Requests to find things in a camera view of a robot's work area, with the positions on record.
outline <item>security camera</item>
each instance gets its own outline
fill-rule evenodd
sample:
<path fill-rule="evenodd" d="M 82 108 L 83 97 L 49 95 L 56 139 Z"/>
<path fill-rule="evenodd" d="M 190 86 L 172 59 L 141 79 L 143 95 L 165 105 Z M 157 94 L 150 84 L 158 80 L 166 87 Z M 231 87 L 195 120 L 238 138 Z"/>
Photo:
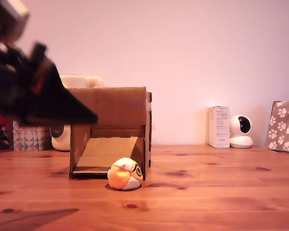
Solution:
<path fill-rule="evenodd" d="M 251 131 L 251 120 L 244 115 L 236 115 L 231 118 L 230 128 L 230 147 L 251 148 L 253 145 L 251 137 L 247 134 Z"/>

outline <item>plush toy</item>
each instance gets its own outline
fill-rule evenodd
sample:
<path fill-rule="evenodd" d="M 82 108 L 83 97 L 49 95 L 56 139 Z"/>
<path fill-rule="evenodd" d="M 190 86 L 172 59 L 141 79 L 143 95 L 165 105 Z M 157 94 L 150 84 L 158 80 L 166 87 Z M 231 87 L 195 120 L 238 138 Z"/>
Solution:
<path fill-rule="evenodd" d="M 108 170 L 109 186 L 118 190 L 130 190 L 138 188 L 143 175 L 136 161 L 124 157 L 117 160 Z"/>

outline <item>geometric pattern box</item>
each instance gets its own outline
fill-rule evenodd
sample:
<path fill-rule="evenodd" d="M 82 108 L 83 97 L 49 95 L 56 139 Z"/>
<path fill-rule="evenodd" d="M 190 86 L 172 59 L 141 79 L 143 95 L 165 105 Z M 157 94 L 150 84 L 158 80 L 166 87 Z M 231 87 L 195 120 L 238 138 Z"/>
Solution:
<path fill-rule="evenodd" d="M 49 127 L 19 127 L 13 121 L 14 151 L 42 151 L 52 148 Z"/>

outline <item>white container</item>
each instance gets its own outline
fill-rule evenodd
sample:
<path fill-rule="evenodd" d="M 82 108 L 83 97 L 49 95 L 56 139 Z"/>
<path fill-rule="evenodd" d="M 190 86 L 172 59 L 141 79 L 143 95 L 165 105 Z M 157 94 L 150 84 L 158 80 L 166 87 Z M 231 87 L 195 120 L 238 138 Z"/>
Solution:
<path fill-rule="evenodd" d="M 209 145 L 230 148 L 229 107 L 209 108 Z"/>

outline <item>product box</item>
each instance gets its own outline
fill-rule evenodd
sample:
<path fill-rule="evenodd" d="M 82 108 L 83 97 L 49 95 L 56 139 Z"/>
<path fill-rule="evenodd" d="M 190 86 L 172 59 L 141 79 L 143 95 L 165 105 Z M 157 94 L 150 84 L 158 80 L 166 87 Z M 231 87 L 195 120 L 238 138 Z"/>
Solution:
<path fill-rule="evenodd" d="M 141 88 L 68 89 L 98 115 L 97 124 L 71 126 L 70 178 L 99 176 L 129 157 L 144 180 L 150 164 L 151 95 Z"/>
<path fill-rule="evenodd" d="M 48 126 L 20 127 L 13 121 L 14 151 L 43 151 L 52 148 L 52 139 Z"/>
<path fill-rule="evenodd" d="M 209 145 L 230 148 L 229 107 L 209 108 Z"/>

